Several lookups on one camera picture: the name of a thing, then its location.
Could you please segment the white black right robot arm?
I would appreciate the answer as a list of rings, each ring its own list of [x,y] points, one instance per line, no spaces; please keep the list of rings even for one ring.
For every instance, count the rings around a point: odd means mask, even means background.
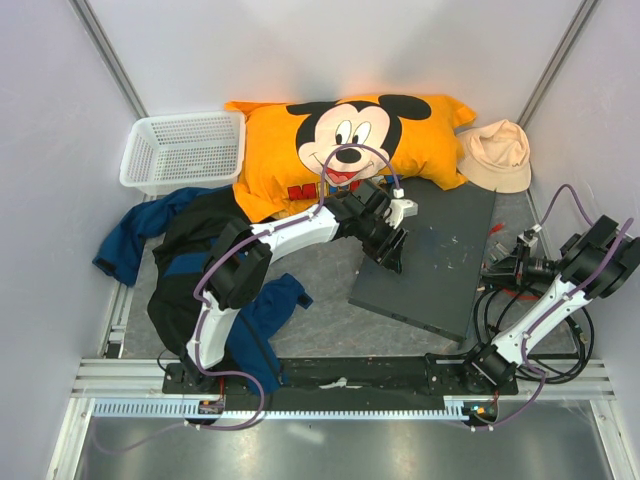
[[[527,376],[545,384],[548,373],[529,358],[532,349],[573,313],[597,298],[617,291],[639,267],[639,239],[622,225],[601,216],[584,234],[563,246],[562,257],[551,270],[548,288],[512,326],[480,342],[458,368],[458,381],[477,394],[492,385],[499,389],[524,369]]]

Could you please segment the dark grey network switch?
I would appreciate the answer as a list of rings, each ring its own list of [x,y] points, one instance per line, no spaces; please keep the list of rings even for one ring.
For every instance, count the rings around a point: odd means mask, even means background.
[[[349,297],[357,307],[430,331],[466,339],[496,193],[467,183],[444,191],[421,179],[403,180],[418,214],[405,219],[402,272],[369,258]]]

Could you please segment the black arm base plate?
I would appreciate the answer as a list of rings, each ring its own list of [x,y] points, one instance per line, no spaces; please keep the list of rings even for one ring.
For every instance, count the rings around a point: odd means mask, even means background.
[[[264,407],[436,407],[449,396],[493,398],[518,393],[515,378],[496,389],[470,375],[463,360],[434,354],[401,357],[283,358]]]

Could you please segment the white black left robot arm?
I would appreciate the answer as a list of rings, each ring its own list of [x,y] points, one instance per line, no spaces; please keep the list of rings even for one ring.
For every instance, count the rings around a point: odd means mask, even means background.
[[[260,293],[270,265],[306,247],[353,237],[376,264],[402,272],[404,220],[418,213],[418,204],[403,189],[386,191],[366,180],[353,192],[329,196],[283,220],[248,224],[230,221],[210,250],[193,296],[201,302],[194,333],[186,344],[191,363],[185,382],[208,393],[219,382],[216,366],[224,357],[227,338],[241,309]]]

